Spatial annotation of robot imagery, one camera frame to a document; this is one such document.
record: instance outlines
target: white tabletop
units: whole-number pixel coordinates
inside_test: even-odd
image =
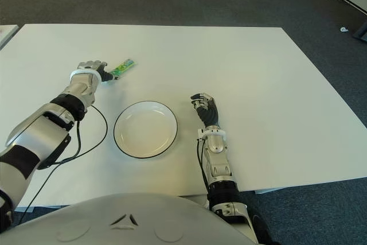
[[[240,190],[367,176],[367,129],[281,28],[25,25],[0,51],[3,142],[68,85],[79,62],[106,61],[112,69],[127,58],[136,66],[96,93],[95,105],[109,123],[107,139],[61,166],[33,205],[119,192],[205,193],[196,157],[203,125],[189,99],[198,92],[216,100]],[[173,145],[146,160],[124,155],[113,139],[118,115],[141,100],[164,103],[178,121]],[[103,134],[102,118],[90,109],[81,122],[83,150]],[[74,138],[63,156],[75,149]],[[20,206],[49,171],[35,173]]]
[[[0,25],[0,49],[8,42],[18,28],[18,25]]]

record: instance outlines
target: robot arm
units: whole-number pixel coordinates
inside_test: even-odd
[[[101,61],[80,63],[71,74],[70,85],[10,133],[0,153],[0,232],[13,222],[13,211],[34,171],[58,159],[71,140],[68,131],[94,103],[98,84],[113,78],[104,71],[106,65]]]
[[[253,230],[227,159],[226,136],[219,127],[215,101],[205,93],[193,95],[191,99],[205,125],[205,130],[198,130],[198,140],[204,143],[209,209],[229,223],[244,223]]]

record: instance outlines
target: black wire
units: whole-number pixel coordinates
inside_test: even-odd
[[[79,133],[79,124],[80,122],[78,121],[77,122],[77,125],[76,125],[76,135],[77,135],[77,139],[78,139],[78,150],[76,152],[76,154],[74,154],[72,157],[69,157],[69,158],[66,158],[66,159],[63,159],[62,161],[58,162],[58,163],[54,163],[54,164],[57,164],[57,166],[50,172],[50,174],[47,176],[46,180],[44,181],[44,183],[42,184],[42,186],[40,187],[40,189],[38,190],[38,192],[36,193],[36,195],[33,197],[33,199],[31,200],[31,202],[28,204],[27,208],[25,209],[25,211],[23,212],[23,215],[21,217],[21,219],[19,220],[18,222],[18,225],[20,225],[23,221],[23,218],[25,216],[25,214],[27,213],[29,207],[31,206],[31,204],[33,203],[33,201],[36,199],[36,197],[38,196],[38,194],[41,192],[42,188],[45,186],[45,184],[47,183],[47,181],[50,179],[50,176],[52,175],[52,173],[61,165],[71,161],[71,160],[75,160],[85,154],[87,154],[88,152],[92,151],[93,149],[95,149],[96,147],[98,147],[103,141],[104,139],[106,138],[107,136],[107,132],[108,132],[108,124],[107,124],[107,120],[105,118],[105,116],[102,114],[101,111],[98,110],[98,108],[96,108],[95,106],[92,106],[103,118],[104,120],[104,123],[106,125],[106,131],[104,133],[104,136],[103,138],[101,139],[101,141],[99,143],[97,143],[94,147],[92,147],[91,149],[87,150],[86,152],[84,152],[83,154],[81,155],[78,155],[79,152],[80,152],[80,149],[81,149],[81,139],[80,139],[80,133]]]
[[[208,180],[206,179],[206,175],[204,172],[204,168],[202,167],[202,153],[204,151],[204,144],[205,141],[202,143],[202,149],[201,149],[201,160],[200,160],[200,156],[199,156],[199,139],[197,140],[197,145],[196,145],[196,154],[197,154],[197,159],[199,161],[199,165],[200,165],[200,169],[201,169],[201,174],[202,174],[202,179],[204,180],[204,184],[205,184],[205,188],[206,191],[209,193],[209,184],[208,184]]]
[[[69,158],[65,158],[63,160],[61,160],[60,162],[55,162],[53,163],[53,165],[58,165],[58,164],[64,164],[67,163],[73,159],[75,159],[75,157],[78,156],[78,154],[80,153],[80,149],[81,149],[81,139],[80,139],[80,130],[79,130],[79,126],[80,126],[80,121],[78,120],[76,123],[76,136],[77,136],[77,140],[78,140],[78,149],[76,150],[75,154]]]
[[[42,188],[45,186],[45,184],[47,183],[47,181],[49,180],[50,176],[52,175],[52,173],[59,167],[61,166],[63,163],[57,165],[54,167],[54,169],[50,172],[50,174],[47,176],[46,180],[44,181],[44,183],[42,184],[42,186],[40,187],[40,189],[38,190],[38,192],[36,193],[36,195],[33,197],[33,199],[31,200],[31,202],[28,204],[27,208],[25,209],[25,211],[23,212],[23,215],[21,217],[21,219],[18,222],[18,225],[20,225],[23,221],[23,218],[25,216],[25,214],[27,213],[29,207],[31,206],[31,204],[33,203],[33,201],[36,199],[36,197],[38,196],[38,194],[41,192]]]

